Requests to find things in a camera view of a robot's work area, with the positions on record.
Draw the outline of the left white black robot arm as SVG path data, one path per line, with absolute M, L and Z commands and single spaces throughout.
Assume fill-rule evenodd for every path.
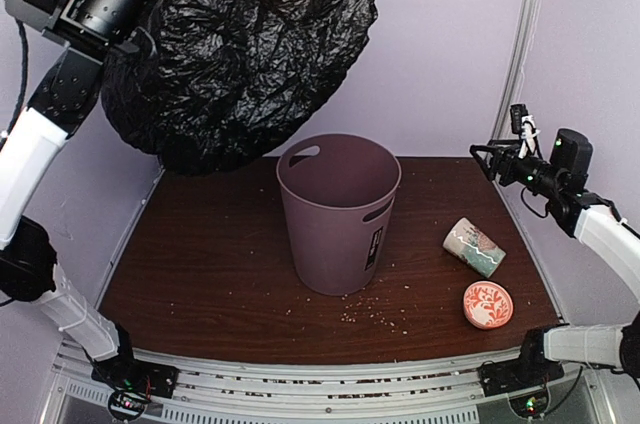
M 92 112 L 108 67 L 150 48 L 140 23 L 155 1 L 5 0 L 11 17 L 63 51 L 2 140 L 1 287 L 11 299 L 37 305 L 123 388 L 144 377 L 127 333 L 74 288 L 46 230 L 26 217 L 25 209 L 55 157 Z

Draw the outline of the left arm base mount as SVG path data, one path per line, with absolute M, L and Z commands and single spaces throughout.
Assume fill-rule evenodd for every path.
M 89 359 L 91 378 L 111 389 L 107 410 L 117 422 L 140 418 L 154 397 L 171 398 L 179 370 L 170 365 L 116 356 L 105 361 Z

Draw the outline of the mauve plastic trash bin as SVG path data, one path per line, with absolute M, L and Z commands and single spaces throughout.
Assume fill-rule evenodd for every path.
M 401 181 L 397 158 L 360 136 L 318 135 L 290 146 L 276 176 L 302 283 L 329 296 L 364 288 L 381 257 Z

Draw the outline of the floral ceramic mug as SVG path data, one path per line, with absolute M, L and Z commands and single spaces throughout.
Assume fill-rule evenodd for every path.
M 466 217 L 460 218 L 450 229 L 443 248 L 486 279 L 506 257 L 506 252 Z

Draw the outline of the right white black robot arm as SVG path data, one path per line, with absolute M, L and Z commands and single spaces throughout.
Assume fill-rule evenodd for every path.
M 583 134 L 557 131 L 548 161 L 521 149 L 526 141 L 491 140 L 470 153 L 490 181 L 520 184 L 547 199 L 545 214 L 569 237 L 593 251 L 635 295 L 639 295 L 639 234 L 613 201 L 586 189 L 593 146 Z M 624 325 L 562 325 L 529 331 L 513 363 L 519 384 L 530 386 L 551 365 L 574 362 L 639 378 L 639 319 Z

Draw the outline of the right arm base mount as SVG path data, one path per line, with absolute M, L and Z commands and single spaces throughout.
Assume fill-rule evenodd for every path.
M 559 363 L 546 363 L 529 368 L 519 359 L 487 361 L 478 368 L 478 376 L 486 397 L 503 396 L 511 411 L 519 418 L 540 419 L 551 410 L 549 384 L 565 375 Z

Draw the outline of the black plastic trash bag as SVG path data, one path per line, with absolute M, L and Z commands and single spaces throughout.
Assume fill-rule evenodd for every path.
M 106 63 L 119 137 L 168 171 L 234 171 L 285 143 L 338 90 L 376 0 L 155 0 L 133 54 Z

